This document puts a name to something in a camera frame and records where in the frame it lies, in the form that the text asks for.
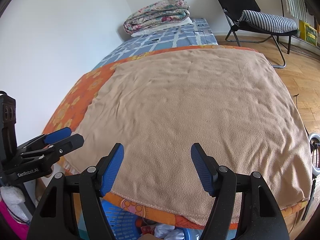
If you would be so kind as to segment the white gloved left hand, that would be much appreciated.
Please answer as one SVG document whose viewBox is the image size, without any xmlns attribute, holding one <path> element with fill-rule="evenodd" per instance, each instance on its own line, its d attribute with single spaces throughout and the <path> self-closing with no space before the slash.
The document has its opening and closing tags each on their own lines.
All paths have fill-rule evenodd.
<svg viewBox="0 0 320 240">
<path fill-rule="evenodd" d="M 4 200 L 10 212 L 18 219 L 27 222 L 29 219 L 20 207 L 25 202 L 23 192 L 14 186 L 1 187 L 1 198 Z"/>
</svg>

